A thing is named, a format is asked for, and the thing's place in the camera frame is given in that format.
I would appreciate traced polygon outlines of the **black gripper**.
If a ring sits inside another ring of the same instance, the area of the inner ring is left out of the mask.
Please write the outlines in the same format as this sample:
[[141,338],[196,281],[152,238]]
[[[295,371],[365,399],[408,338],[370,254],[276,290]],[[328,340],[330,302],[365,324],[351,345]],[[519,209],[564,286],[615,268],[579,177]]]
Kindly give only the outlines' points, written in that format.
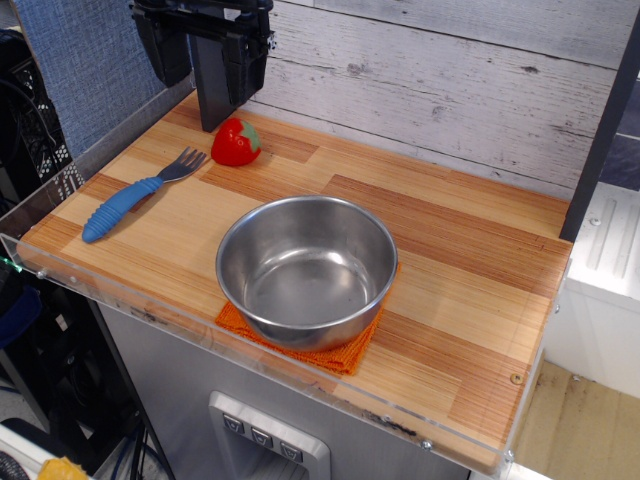
[[273,6],[273,1],[133,1],[131,9],[154,73],[165,86],[174,86],[192,69],[181,30],[227,30],[222,45],[229,99],[242,105],[264,85]]

